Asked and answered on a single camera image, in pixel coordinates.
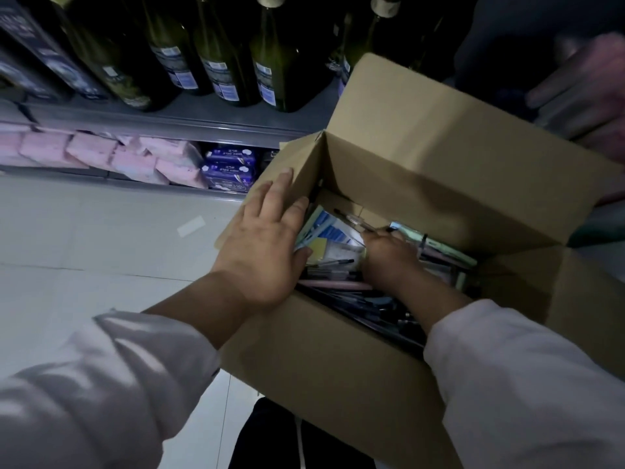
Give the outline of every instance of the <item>hand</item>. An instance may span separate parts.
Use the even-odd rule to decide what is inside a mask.
[[[625,164],[625,37],[566,50],[562,66],[527,93],[527,106],[539,108],[535,124]]]
[[[367,256],[363,261],[364,281],[376,290],[398,297],[404,288],[410,288],[410,281],[427,273],[419,263],[417,249],[410,245],[404,235],[383,230],[363,232]]]
[[[300,197],[286,212],[285,196],[293,180],[291,168],[273,184],[263,184],[242,208],[209,275],[219,275],[238,291],[250,312],[271,309],[293,291],[309,248],[293,253],[308,198]]]
[[[417,259],[415,247],[400,232],[364,232],[363,239],[367,247],[364,280],[404,303],[426,334],[442,318],[471,302],[427,272]]]

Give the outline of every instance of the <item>open cardboard box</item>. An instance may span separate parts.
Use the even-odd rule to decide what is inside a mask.
[[[484,296],[625,377],[625,286],[564,244],[619,167],[463,93],[367,54],[324,132],[288,143],[288,202],[308,195],[427,233],[483,262]],[[228,229],[218,239],[217,246]],[[294,292],[223,347],[223,368],[392,467],[460,467],[423,362]]]

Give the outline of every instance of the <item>white sleeve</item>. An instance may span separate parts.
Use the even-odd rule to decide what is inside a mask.
[[[219,370],[191,326],[114,311],[0,381],[4,468],[154,469]]]
[[[465,469],[625,465],[625,384],[517,311],[472,303],[434,325],[424,357]]]

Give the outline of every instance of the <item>rolled-up sleeve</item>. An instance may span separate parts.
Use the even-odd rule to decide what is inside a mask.
[[[490,300],[435,324],[424,357],[465,469],[625,465],[625,384]]]
[[[47,363],[0,381],[1,465],[155,468],[218,370],[187,324],[96,316]]]

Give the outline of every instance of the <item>pink sanitary pad package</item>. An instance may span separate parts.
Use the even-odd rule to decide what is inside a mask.
[[[141,136],[139,141],[154,156],[178,166],[199,167],[202,164],[198,145],[193,141],[169,140],[151,136]]]
[[[126,146],[118,145],[113,154],[113,168],[130,179],[151,184],[169,184],[168,179],[156,170],[158,158],[151,154],[145,156],[136,155]]]
[[[6,166],[41,166],[36,161],[20,155],[23,133],[0,133],[0,164]]]
[[[67,145],[67,152],[89,166],[115,171],[112,166],[116,140],[87,133],[76,133]]]
[[[25,133],[20,154],[48,167],[88,168],[67,152],[70,138],[64,133]]]
[[[163,173],[168,180],[176,184],[183,184],[192,188],[208,189],[206,179],[202,171],[199,170],[199,167],[178,166],[177,164],[159,158],[156,162],[156,169]]]

